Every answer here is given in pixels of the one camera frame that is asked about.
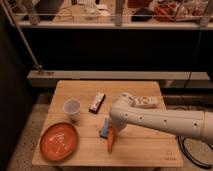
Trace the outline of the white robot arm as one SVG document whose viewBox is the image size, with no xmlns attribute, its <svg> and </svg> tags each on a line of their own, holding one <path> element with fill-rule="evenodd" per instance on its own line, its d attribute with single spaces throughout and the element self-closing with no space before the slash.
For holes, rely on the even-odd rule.
<svg viewBox="0 0 213 171">
<path fill-rule="evenodd" d="M 153 105 L 150 98 L 121 93 L 110 107 L 111 123 L 118 132 L 132 124 L 213 145 L 213 112 L 153 109 Z"/>
</svg>

